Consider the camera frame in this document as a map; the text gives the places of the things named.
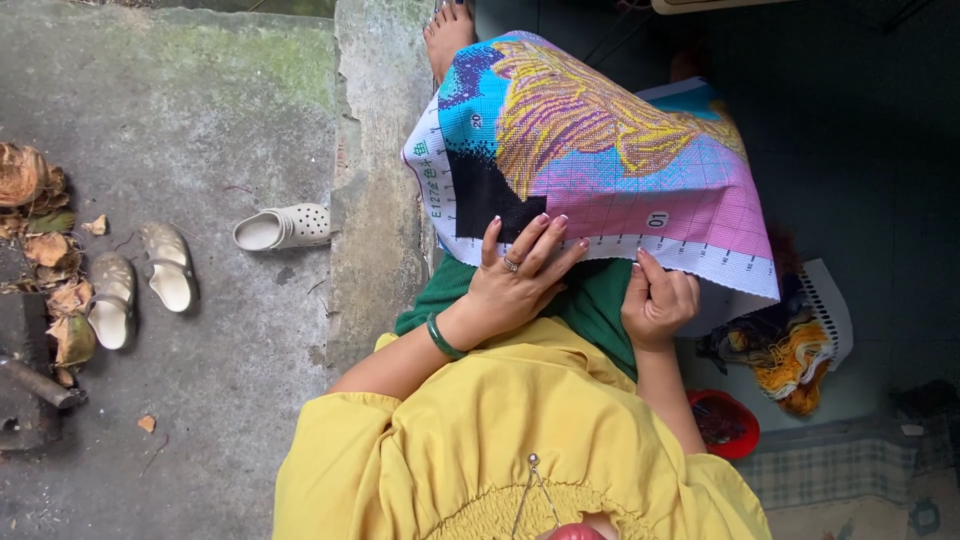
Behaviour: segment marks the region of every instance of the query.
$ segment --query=toe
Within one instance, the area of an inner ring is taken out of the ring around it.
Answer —
[[[470,18],[470,10],[467,9],[467,4],[464,2],[464,0],[454,1],[453,15],[457,17],[457,20]]]
[[[440,15],[444,17],[444,22],[456,20],[456,18],[453,16],[453,10],[450,8],[450,3],[446,0],[444,0],[444,2],[440,5],[440,14],[437,16]]]

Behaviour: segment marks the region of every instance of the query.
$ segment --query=sandal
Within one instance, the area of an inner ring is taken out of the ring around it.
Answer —
[[[264,209],[233,228],[233,241],[247,251],[330,243],[330,210],[320,205]]]
[[[176,313],[187,311],[200,296],[193,276],[190,252],[183,236],[169,223],[151,221],[140,226],[147,265],[153,274],[149,284],[163,304]]]
[[[99,255],[90,265],[94,295],[86,302],[86,320],[97,341],[113,351],[133,341],[133,295],[136,293],[133,268],[116,252]]]

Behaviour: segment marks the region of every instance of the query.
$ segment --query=woman's hand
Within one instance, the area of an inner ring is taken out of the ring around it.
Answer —
[[[497,216],[484,233],[482,264],[466,295],[437,316],[444,339],[460,351],[513,330],[537,316],[565,285],[560,279],[587,252],[581,238],[559,257],[547,262],[564,238],[566,216],[552,222],[544,213],[520,233],[506,257],[496,253],[496,237],[503,222]],[[508,260],[517,266],[514,271]]]
[[[681,270],[664,271],[642,248],[636,260],[620,321],[635,350],[673,351],[673,334],[700,309],[700,284]]]

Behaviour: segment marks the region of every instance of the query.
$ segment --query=chain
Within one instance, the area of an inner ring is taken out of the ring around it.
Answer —
[[[527,501],[527,492],[530,491],[530,486],[534,483],[534,476],[537,477],[537,485],[540,486],[540,491],[543,492],[543,496],[546,497],[546,501],[550,504],[550,510],[553,512],[553,518],[557,520],[557,525],[555,525],[553,528],[560,527],[560,515],[557,514],[557,508],[554,507],[553,500],[550,499],[550,494],[546,492],[546,486],[543,485],[543,479],[540,477],[540,471],[537,470],[537,465],[540,463],[540,458],[536,454],[530,454],[527,456],[527,462],[530,464],[530,474],[527,476],[527,485],[523,488],[523,494],[520,495],[520,506],[516,509],[514,528],[510,531],[510,540],[514,540],[514,536],[516,536],[516,528],[520,525],[520,514],[523,512],[523,504]]]

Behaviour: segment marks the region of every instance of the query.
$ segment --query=green bracelet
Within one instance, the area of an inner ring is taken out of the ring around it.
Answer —
[[[463,351],[457,351],[446,342],[444,337],[440,335],[440,330],[437,328],[437,313],[430,313],[426,316],[426,330],[430,332],[430,337],[433,339],[434,345],[440,349],[440,352],[450,356],[454,360],[459,360],[467,355]]]

